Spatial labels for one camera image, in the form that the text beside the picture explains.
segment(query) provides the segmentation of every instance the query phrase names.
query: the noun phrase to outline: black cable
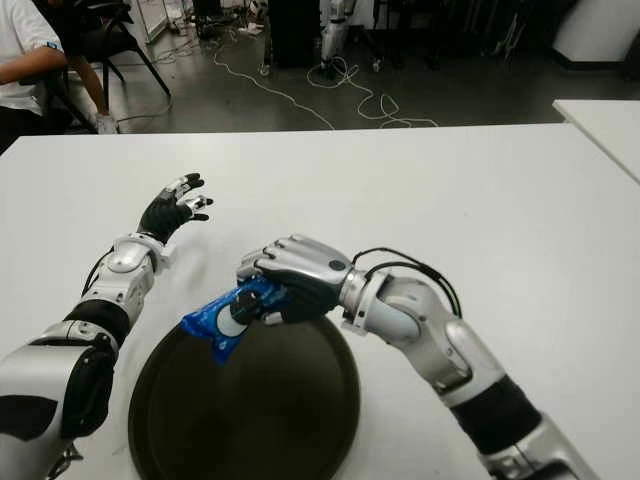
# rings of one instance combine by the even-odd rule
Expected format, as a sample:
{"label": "black cable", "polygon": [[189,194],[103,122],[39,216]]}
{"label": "black cable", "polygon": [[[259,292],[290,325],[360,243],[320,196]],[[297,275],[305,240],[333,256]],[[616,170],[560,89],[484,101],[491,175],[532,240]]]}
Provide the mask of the black cable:
{"label": "black cable", "polygon": [[413,262],[413,263],[417,263],[417,264],[422,264],[422,262],[420,262],[419,260],[416,260],[415,258],[410,257],[409,255],[407,255],[406,253],[402,253],[399,252],[398,250],[394,250],[393,248],[389,248],[389,247],[375,247],[375,248],[370,248],[368,250],[363,250],[362,252],[358,252],[354,255],[353,260],[351,260],[351,263],[353,263],[355,265],[355,263],[358,261],[358,259],[360,257],[364,257],[365,255],[368,255],[369,253],[373,253],[373,252],[388,252],[388,253],[393,253],[394,255],[398,255],[399,257],[402,258],[406,258],[407,260]]}
{"label": "black cable", "polygon": [[364,255],[367,255],[369,253],[373,253],[373,252],[393,253],[394,255],[397,255],[397,256],[402,257],[402,258],[404,258],[406,260],[409,260],[412,263],[407,263],[407,262],[386,262],[386,263],[378,264],[375,267],[371,268],[366,273],[365,277],[367,278],[367,280],[371,278],[371,275],[373,275],[374,272],[376,272],[378,270],[381,270],[383,268],[387,268],[387,267],[404,267],[404,268],[410,268],[412,270],[416,270],[416,271],[422,273],[423,275],[429,277],[431,280],[433,280],[442,289],[442,291],[444,292],[444,294],[447,297],[447,300],[449,300],[449,303],[451,304],[452,313],[454,315],[456,315],[457,317],[462,318],[462,306],[460,304],[460,299],[458,298],[458,294],[456,293],[455,289],[453,288],[453,285],[451,285],[449,280],[447,280],[444,275],[442,275],[435,268],[430,267],[426,263],[420,262],[419,260],[416,260],[415,258],[410,257],[409,255],[407,255],[405,253],[399,252],[397,250],[394,250],[394,249],[388,248],[388,247],[375,247],[375,248],[370,248],[368,250],[363,250],[362,252],[358,252],[353,257],[353,260],[352,260],[351,263],[353,263],[355,265],[359,258],[361,258]]}
{"label": "black cable", "polygon": [[100,266],[100,263],[106,258],[107,255],[109,255],[111,252],[113,252],[113,247],[111,247],[107,253],[105,253],[104,255],[102,255],[98,261],[95,263],[95,265],[93,266],[93,268],[91,268],[91,271],[89,272],[89,275],[87,276],[87,280],[84,282],[84,287],[82,289],[82,295],[84,296],[85,293],[87,293],[89,291],[89,289],[91,288],[91,285],[93,284],[93,282],[95,280],[93,279],[93,275],[96,273],[96,270],[98,269],[98,267]]}

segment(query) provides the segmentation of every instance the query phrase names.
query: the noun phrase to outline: wire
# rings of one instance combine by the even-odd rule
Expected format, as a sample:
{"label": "wire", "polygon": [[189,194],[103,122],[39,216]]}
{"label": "wire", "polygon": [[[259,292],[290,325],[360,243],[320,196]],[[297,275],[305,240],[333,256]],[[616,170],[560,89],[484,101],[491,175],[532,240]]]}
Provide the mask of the wire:
{"label": "wire", "polygon": [[247,75],[246,73],[239,73],[239,72],[234,72],[231,67],[229,66],[228,63],[225,62],[221,62],[218,60],[218,55],[220,54],[220,52],[222,52],[222,50],[224,49],[224,46],[220,47],[218,49],[218,51],[216,51],[216,53],[213,56],[213,63],[218,66],[218,67],[224,67],[227,70],[227,73],[229,73],[229,75],[232,75],[234,77],[239,77],[239,78],[244,78],[245,80],[250,81],[251,83],[253,83],[256,87],[261,88],[262,90],[272,93],[273,95],[278,95],[280,97],[286,98],[287,100],[289,100],[291,102],[291,104],[296,107],[299,108],[300,110],[304,110],[306,112],[311,113],[314,117],[316,117],[318,120],[320,120],[322,123],[324,123],[327,127],[329,127],[331,130],[335,130],[335,127],[331,124],[331,122],[329,122],[329,120],[327,120],[326,118],[324,118],[322,115],[320,115],[318,112],[316,112],[313,108],[307,107],[305,105],[301,105],[300,103],[298,103],[298,101],[292,97],[291,95],[288,95],[284,92],[281,92],[279,90],[275,90],[273,88],[269,88],[266,87],[264,85],[262,85],[261,83],[259,83],[254,77],[252,77],[251,75]]}
{"label": "wire", "polygon": [[130,120],[136,120],[138,118],[157,118],[157,117],[162,117],[163,115],[166,115],[167,113],[169,113],[169,110],[171,110],[173,108],[173,97],[169,97],[169,102],[167,103],[167,106],[164,107],[162,110],[156,112],[156,113],[142,113],[140,115],[132,115],[130,117],[124,117],[121,118],[119,120],[116,120],[116,125],[120,126],[121,123],[123,122],[128,122]]}
{"label": "wire", "polygon": [[82,288],[82,295],[84,296],[85,293],[87,293],[89,291],[89,289],[91,288],[91,285],[93,284],[93,282],[95,280],[97,280],[97,277],[94,279],[93,275],[96,273],[96,270],[98,269],[98,267],[100,266],[100,263],[102,263],[102,261],[107,257],[107,255],[109,255],[111,252],[113,252],[113,247],[111,247],[109,250],[107,250],[107,252],[102,255],[98,261],[95,263],[95,265],[91,268],[91,271],[89,272],[89,275],[87,275],[87,279],[84,282],[84,287]]}
{"label": "wire", "polygon": [[364,250],[362,252],[358,252],[356,255],[354,255],[351,263],[355,265],[359,258],[373,252],[393,253],[394,255],[398,255],[399,257],[402,257],[405,260],[409,260],[412,263],[398,262],[398,261],[380,263],[367,271],[367,273],[365,274],[365,277],[367,279],[370,279],[371,276],[378,270],[381,270],[383,268],[388,268],[388,267],[404,267],[404,268],[417,270],[423,275],[433,280],[442,289],[442,291],[447,297],[447,300],[449,300],[449,303],[451,304],[451,311],[453,312],[453,314],[459,318],[462,318],[462,306],[460,305],[460,299],[458,298],[458,294],[456,293],[455,289],[453,288],[451,283],[449,283],[449,280],[447,280],[444,275],[442,275],[435,268],[430,267],[426,263],[422,263],[419,260],[416,260],[415,258],[410,257],[405,253],[399,252],[397,250],[394,250],[388,247],[375,247],[375,248],[370,248],[368,250]]}
{"label": "wire", "polygon": [[[324,85],[321,83],[317,83],[314,82],[313,80],[311,80],[311,74],[318,70],[319,68],[321,68],[322,65],[316,65],[315,67],[311,67],[309,69],[309,71],[307,72],[307,82],[309,83],[309,85],[311,85],[312,87],[316,87],[316,88],[324,88],[327,90],[333,90],[336,89],[338,87],[341,87],[344,84],[348,84],[351,85],[354,88],[357,88],[358,90],[361,90],[363,92],[365,92],[367,95],[362,99],[362,101],[358,104],[358,108],[356,109],[356,112],[358,113],[358,115],[360,115],[362,118],[366,119],[366,120],[385,120],[384,122],[382,122],[378,128],[385,128],[388,125],[392,125],[394,123],[400,123],[403,124],[409,128],[413,127],[414,123],[429,123],[434,127],[438,127],[439,125],[432,119],[430,118],[398,118],[396,117],[396,115],[398,113],[400,113],[400,106],[398,105],[398,102],[396,102],[393,97],[391,95],[388,95],[386,93],[383,93],[380,95],[380,115],[368,115],[366,113],[364,113],[362,111],[362,108],[365,104],[367,104],[372,98],[374,98],[376,95],[373,92],[373,90],[371,90],[370,88],[367,87],[363,87],[362,85],[356,83],[353,79],[354,77],[358,74],[358,72],[360,71],[360,66],[359,65],[353,65],[352,67],[349,67],[349,64],[347,63],[347,61],[342,58],[342,57],[334,57],[334,59],[340,63],[342,63],[343,69],[342,71],[340,71],[340,69],[338,69],[335,65],[333,65],[333,68],[338,72],[342,74],[342,78],[340,80],[338,80],[337,83],[331,84],[331,85]],[[387,111],[385,108],[385,100],[391,105],[392,107],[392,111]]]}

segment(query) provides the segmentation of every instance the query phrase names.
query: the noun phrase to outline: black pants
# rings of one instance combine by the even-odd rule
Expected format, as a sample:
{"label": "black pants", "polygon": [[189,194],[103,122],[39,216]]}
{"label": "black pants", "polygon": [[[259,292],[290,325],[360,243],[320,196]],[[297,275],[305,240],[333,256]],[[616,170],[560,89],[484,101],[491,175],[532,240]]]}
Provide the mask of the black pants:
{"label": "black pants", "polygon": [[0,155],[18,137],[23,135],[45,135],[47,127],[44,119],[30,110],[14,110],[0,107]]}

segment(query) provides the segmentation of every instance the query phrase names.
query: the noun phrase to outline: chair leg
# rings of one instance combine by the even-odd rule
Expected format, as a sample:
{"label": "chair leg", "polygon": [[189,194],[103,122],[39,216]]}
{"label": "chair leg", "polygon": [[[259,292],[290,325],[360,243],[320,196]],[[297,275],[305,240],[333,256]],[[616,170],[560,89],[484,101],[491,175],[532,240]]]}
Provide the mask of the chair leg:
{"label": "chair leg", "polygon": [[122,73],[120,72],[120,70],[118,70],[118,69],[116,68],[116,66],[111,62],[111,60],[106,60],[106,62],[107,62],[107,64],[109,65],[109,68],[110,68],[111,70],[113,70],[113,73],[115,73],[115,74],[118,76],[118,78],[120,79],[120,81],[121,81],[122,83],[124,83],[124,76],[122,75]]}
{"label": "chair leg", "polygon": [[167,94],[168,97],[171,96],[171,91],[169,90],[169,87],[167,87],[167,84],[164,83],[164,80],[162,80],[162,77],[160,77],[160,74],[158,73],[158,71],[153,67],[153,64],[149,61],[149,59],[147,58],[147,56],[144,54],[144,52],[140,49],[140,47],[136,48],[136,53],[138,55],[140,55],[140,58],[142,59],[142,61],[145,63],[145,65],[147,66],[147,68],[149,69],[149,71],[151,72],[151,74],[154,76],[154,78],[156,79],[156,81],[160,84],[160,86],[162,87],[162,89],[164,90],[164,92]]}
{"label": "chair leg", "polygon": [[104,103],[109,110],[109,65],[102,62],[102,89],[104,90]]}
{"label": "chair leg", "polygon": [[78,108],[73,104],[62,85],[60,85],[57,81],[54,81],[48,83],[47,86],[49,90],[60,99],[60,101],[71,112],[71,114],[78,119],[80,124],[86,130],[88,130],[90,133],[98,133],[96,127],[94,127],[93,124],[89,120],[87,120],[82,112],[78,110]]}

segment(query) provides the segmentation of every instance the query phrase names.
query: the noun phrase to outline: shoe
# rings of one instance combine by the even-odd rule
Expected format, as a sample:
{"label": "shoe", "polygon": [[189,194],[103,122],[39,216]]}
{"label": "shoe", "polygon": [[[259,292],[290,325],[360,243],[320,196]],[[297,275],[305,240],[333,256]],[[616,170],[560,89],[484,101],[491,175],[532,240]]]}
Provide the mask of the shoe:
{"label": "shoe", "polygon": [[116,135],[118,133],[116,121],[111,115],[96,113],[96,129],[98,135]]}

